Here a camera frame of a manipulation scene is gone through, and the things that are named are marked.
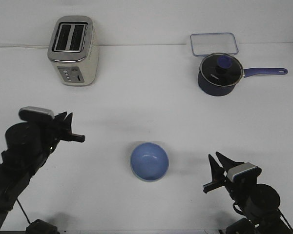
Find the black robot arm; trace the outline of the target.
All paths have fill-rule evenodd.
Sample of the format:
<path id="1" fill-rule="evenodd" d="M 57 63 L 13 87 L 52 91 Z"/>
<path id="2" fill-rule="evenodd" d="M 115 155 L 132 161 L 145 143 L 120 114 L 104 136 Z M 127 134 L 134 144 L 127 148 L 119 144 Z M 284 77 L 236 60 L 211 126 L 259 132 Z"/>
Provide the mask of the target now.
<path id="1" fill-rule="evenodd" d="M 19 110 L 21 123 L 5 132 L 7 150 L 0 163 L 0 229 L 30 179 L 46 163 L 60 141 L 84 142 L 72 133 L 73 114 L 27 106 Z"/>
<path id="2" fill-rule="evenodd" d="M 208 156 L 212 181 L 203 186 L 208 193 L 225 187 L 233 209 L 242 219 L 226 227 L 227 234 L 293 234 L 279 209 L 280 196 L 267 184 L 258 183 L 262 170 L 249 162 L 233 161 L 217 152 Z"/>

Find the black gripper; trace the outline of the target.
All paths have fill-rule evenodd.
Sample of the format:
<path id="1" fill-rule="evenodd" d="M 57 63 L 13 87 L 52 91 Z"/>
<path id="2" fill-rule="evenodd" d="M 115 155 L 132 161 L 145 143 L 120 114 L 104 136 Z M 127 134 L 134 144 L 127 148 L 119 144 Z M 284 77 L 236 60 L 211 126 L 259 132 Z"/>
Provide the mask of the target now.
<path id="1" fill-rule="evenodd" d="M 244 202 L 246 197 L 251 193 L 253 186 L 257 184 L 257 178 L 261 174 L 261 170 L 246 172 L 235 182 L 231 182 L 224 172 L 228 173 L 229 169 L 244 164 L 243 162 L 233 161 L 220 152 L 216 152 L 216 156 L 222 167 L 216 162 L 212 155 L 208 155 L 212 181 L 203 186 L 203 192 L 208 193 L 220 187 L 225 187 L 232 200 L 236 202 Z"/>
<path id="2" fill-rule="evenodd" d="M 71 129 L 73 113 L 59 113 L 48 124 L 41 124 L 42 148 L 47 154 L 52 154 L 60 141 L 83 143 L 85 135 L 74 134 Z"/>

